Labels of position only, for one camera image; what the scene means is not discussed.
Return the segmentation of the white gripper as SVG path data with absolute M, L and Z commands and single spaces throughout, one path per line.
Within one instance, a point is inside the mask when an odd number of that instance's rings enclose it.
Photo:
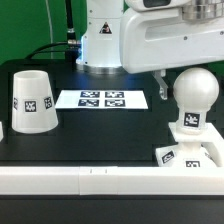
M 121 19 L 120 60 L 129 73 L 154 71 L 159 95 L 167 100 L 164 69 L 224 60 L 224 17 L 186 21 L 179 9 L 129 8 Z

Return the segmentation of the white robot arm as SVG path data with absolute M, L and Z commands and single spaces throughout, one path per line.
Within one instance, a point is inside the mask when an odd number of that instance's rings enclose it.
M 86 0 L 77 66 L 95 74 L 151 72 L 224 60 L 224 0 Z

